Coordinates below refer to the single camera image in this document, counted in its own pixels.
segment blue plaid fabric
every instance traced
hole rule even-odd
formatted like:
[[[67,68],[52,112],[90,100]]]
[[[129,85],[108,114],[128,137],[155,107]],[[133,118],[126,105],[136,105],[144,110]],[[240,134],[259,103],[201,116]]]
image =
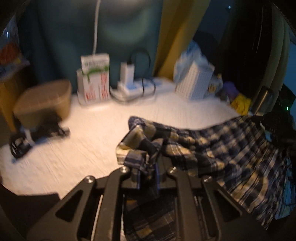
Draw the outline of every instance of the blue plaid fabric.
[[[275,215],[275,219],[287,217],[296,207],[295,182],[293,178],[293,170],[290,158],[286,159],[288,170],[286,172],[287,181],[283,190],[283,197],[280,202],[279,209]]]
[[[185,172],[207,168],[209,174],[263,227],[276,214],[287,165],[264,130],[247,116],[204,130],[177,129],[130,117],[129,133],[116,148],[119,164],[138,168],[150,180],[157,157],[170,157]],[[148,186],[127,197],[124,231],[128,241],[175,240],[173,196],[159,196]]]

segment purple object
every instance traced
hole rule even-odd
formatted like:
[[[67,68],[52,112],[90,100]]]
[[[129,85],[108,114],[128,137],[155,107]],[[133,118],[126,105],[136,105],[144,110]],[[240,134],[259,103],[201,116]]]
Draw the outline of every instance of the purple object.
[[[239,94],[233,82],[224,82],[223,89],[228,95],[230,101],[233,101]]]

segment white box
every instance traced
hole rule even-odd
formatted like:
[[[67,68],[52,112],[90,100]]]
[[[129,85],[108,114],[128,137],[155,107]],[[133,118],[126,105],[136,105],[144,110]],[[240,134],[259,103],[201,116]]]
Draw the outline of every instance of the white box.
[[[192,63],[185,78],[177,84],[176,93],[186,99],[203,99],[213,75],[213,68]]]
[[[77,70],[78,92],[85,104],[110,99],[109,55],[82,56],[81,67]]]

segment small bottle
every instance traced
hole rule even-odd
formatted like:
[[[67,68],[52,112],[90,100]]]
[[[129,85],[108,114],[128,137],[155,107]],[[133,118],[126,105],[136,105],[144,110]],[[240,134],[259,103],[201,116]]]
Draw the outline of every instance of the small bottle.
[[[214,97],[215,94],[221,90],[223,87],[222,75],[218,74],[217,76],[213,75],[209,82],[208,90],[204,98]]]

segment power strip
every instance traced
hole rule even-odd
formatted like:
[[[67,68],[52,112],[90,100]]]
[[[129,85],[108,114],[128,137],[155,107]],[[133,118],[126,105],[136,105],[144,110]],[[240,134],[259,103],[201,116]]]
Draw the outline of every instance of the power strip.
[[[175,92],[176,84],[167,78],[153,78],[155,83],[155,93]],[[122,97],[134,98],[143,94],[142,79],[135,80],[133,85],[124,85],[121,82],[118,83],[117,89],[121,92]],[[144,96],[150,95],[154,92],[154,84],[144,79]]]

